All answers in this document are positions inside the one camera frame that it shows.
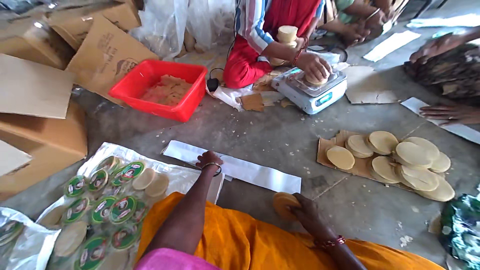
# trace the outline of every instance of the woman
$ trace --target woman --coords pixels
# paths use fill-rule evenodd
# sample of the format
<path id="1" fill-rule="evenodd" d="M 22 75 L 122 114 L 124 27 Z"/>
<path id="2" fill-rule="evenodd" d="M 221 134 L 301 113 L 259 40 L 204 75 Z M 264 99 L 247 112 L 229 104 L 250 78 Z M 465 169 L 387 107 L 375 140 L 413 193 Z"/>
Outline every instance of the woman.
<path id="1" fill-rule="evenodd" d="M 237 0 L 235 43 L 223 79 L 230 88 L 253 84 L 272 71 L 266 57 L 286 60 L 321 81 L 332 71 L 320 56 L 300 50 L 316 28 L 325 0 Z M 297 47 L 276 41 L 278 28 L 296 26 Z"/>
<path id="2" fill-rule="evenodd" d="M 429 119 L 445 120 L 443 125 L 480 123 L 480 48 L 468 42 L 480 38 L 480 26 L 465 34 L 447 34 L 434 39 L 410 56 L 404 67 L 413 79 L 433 86 L 447 98 L 474 105 L 421 108 Z"/>
<path id="3" fill-rule="evenodd" d="M 318 28 L 335 33 L 345 46 L 363 42 L 371 32 L 379 35 L 383 24 L 395 22 L 408 0 L 326 0 Z"/>
<path id="4" fill-rule="evenodd" d="M 288 233 L 210 203 L 205 207 L 208 187 L 223 162 L 211 151 L 198 160 L 202 173 L 188 193 L 171 194 L 145 218 L 136 270 L 443 269 L 408 252 L 344 242 L 318 215 L 317 205 L 298 193 L 301 208 L 291 211 L 310 235 Z"/>

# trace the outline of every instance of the red plastic tub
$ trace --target red plastic tub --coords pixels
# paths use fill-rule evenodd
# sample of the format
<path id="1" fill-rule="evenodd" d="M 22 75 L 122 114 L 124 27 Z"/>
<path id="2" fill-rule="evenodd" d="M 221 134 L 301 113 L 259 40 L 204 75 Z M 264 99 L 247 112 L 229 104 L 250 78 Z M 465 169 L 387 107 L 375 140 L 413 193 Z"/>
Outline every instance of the red plastic tub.
<path id="1" fill-rule="evenodd" d="M 187 122 L 205 95 L 206 73 L 207 68 L 204 66 L 145 60 L 128 72 L 108 94 L 125 101 L 134 109 Z M 187 83 L 192 84 L 180 103 L 176 106 L 167 106 L 141 100 L 145 91 L 158 84 L 161 81 L 160 77 L 165 74 L 184 79 Z"/>

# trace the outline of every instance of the hand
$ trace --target hand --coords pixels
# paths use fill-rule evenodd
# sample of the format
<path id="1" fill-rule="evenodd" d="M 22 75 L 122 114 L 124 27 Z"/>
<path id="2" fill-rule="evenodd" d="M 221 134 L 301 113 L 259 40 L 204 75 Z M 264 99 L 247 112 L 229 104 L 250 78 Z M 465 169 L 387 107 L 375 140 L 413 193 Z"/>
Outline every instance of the hand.
<path id="1" fill-rule="evenodd" d="M 306 40 L 305 37 L 297 37 L 295 42 L 297 42 L 297 45 L 296 45 L 295 49 L 301 49 L 303 47 L 303 45 L 305 45 L 307 40 Z"/>
<path id="2" fill-rule="evenodd" d="M 295 64 L 307 75 L 319 81 L 327 79 L 332 72 L 332 67 L 327 61 L 311 52 L 301 52 Z"/>
<path id="3" fill-rule="evenodd" d="M 347 47 L 363 42 L 369 34 L 370 30 L 365 28 L 365 22 L 345 25 L 341 33 Z"/>
<path id="4" fill-rule="evenodd" d="M 335 240 L 338 235 L 328 225 L 325 219 L 320 217 L 318 205 L 300 193 L 293 194 L 300 202 L 301 208 L 291 207 L 291 212 L 297 217 L 305 230 L 318 241 Z"/>
<path id="5" fill-rule="evenodd" d="M 386 22 L 388 22 L 388 19 L 385 16 L 385 13 L 379 10 L 374 16 L 365 22 L 365 27 L 368 29 L 380 28 Z"/>
<path id="6" fill-rule="evenodd" d="M 470 106 L 429 106 L 420 108 L 420 115 L 427 119 L 446 120 L 441 125 L 479 124 L 480 108 Z"/>
<path id="7" fill-rule="evenodd" d="M 200 161 L 200 162 L 197 162 L 195 164 L 195 166 L 197 166 L 198 168 L 203 168 L 205 166 L 205 164 L 210 163 L 210 162 L 215 162 L 215 163 L 218 163 L 220 165 L 223 164 L 223 160 L 221 160 L 215 154 L 214 151 L 207 151 L 207 152 L 203 153 L 201 156 L 198 156 L 197 159 Z"/>
<path id="8" fill-rule="evenodd" d="M 462 35 L 447 34 L 423 45 L 410 56 L 410 62 L 418 61 L 420 64 L 425 64 L 429 58 L 456 48 L 463 43 L 465 43 L 465 39 Z"/>
<path id="9" fill-rule="evenodd" d="M 395 15 L 395 10 L 393 9 L 392 6 L 389 6 L 386 9 L 382 8 L 382 11 L 384 12 L 385 17 L 387 18 L 387 21 L 390 21 L 393 19 L 393 16 Z"/>

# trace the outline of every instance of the striped shirt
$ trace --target striped shirt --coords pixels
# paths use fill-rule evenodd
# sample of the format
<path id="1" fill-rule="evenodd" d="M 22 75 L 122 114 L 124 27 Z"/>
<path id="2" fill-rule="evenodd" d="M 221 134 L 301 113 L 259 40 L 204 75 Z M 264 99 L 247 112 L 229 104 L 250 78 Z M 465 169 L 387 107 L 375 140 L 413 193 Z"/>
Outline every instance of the striped shirt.
<path id="1" fill-rule="evenodd" d="M 272 36 L 262 29 L 265 13 L 272 1 L 280 0 L 236 0 L 235 30 L 258 53 L 262 53 L 268 44 L 274 41 Z M 320 18 L 324 4 L 325 1 L 320 3 L 315 17 Z"/>

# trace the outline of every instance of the digital weighing scale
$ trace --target digital weighing scale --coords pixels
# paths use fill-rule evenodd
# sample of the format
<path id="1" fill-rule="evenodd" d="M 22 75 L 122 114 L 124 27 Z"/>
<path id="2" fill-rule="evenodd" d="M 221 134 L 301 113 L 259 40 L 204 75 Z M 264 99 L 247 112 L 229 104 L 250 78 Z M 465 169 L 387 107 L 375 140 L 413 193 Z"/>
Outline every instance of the digital weighing scale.
<path id="1" fill-rule="evenodd" d="M 328 77 L 328 81 L 314 86 L 303 80 L 304 72 L 293 68 L 272 80 L 272 87 L 284 94 L 293 103 L 308 114 L 316 114 L 339 100 L 347 90 L 347 76 L 337 70 Z"/>

